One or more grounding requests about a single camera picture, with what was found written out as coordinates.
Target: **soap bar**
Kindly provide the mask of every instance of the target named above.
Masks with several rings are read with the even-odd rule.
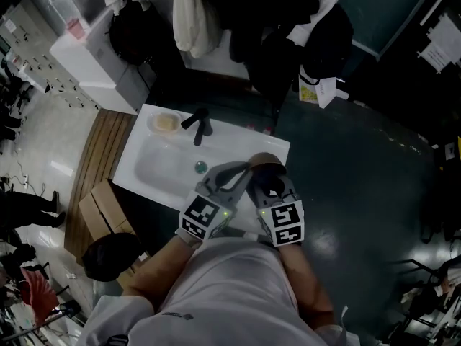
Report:
[[[161,113],[156,116],[156,127],[165,131],[176,130],[178,128],[178,118],[172,114]]]

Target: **faucet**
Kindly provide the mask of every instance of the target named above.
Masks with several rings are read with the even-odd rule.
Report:
[[[208,109],[201,107],[195,110],[195,113],[188,117],[186,120],[181,122],[181,126],[183,129],[188,129],[192,124],[196,121],[199,121],[199,128],[197,129],[197,133],[195,134],[194,138],[194,145],[200,146],[202,143],[202,136],[211,136],[213,133],[213,129],[211,128],[210,124],[210,114],[208,113]]]

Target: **red object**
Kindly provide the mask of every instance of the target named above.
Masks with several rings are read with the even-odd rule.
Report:
[[[67,22],[67,30],[77,39],[80,40],[85,36],[84,28],[78,18],[73,18]]]
[[[29,285],[28,290],[25,284],[21,285],[22,300],[27,305],[31,305],[35,314],[35,325],[40,326],[50,312],[59,305],[58,297],[40,271],[30,272],[21,268],[21,272]]]

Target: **sneaker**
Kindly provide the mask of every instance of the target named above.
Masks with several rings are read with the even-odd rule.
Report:
[[[53,191],[53,199],[51,199],[53,204],[53,211],[51,213],[57,213],[59,211],[59,192]]]
[[[64,223],[64,221],[66,220],[66,213],[65,212],[62,212],[61,214],[59,214],[56,218],[55,218],[55,222],[52,227],[53,228],[58,228],[61,224]]]

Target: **white lab coat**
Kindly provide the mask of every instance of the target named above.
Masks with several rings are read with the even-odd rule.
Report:
[[[194,58],[214,50],[223,35],[216,11],[203,0],[173,1],[173,33],[178,49]]]

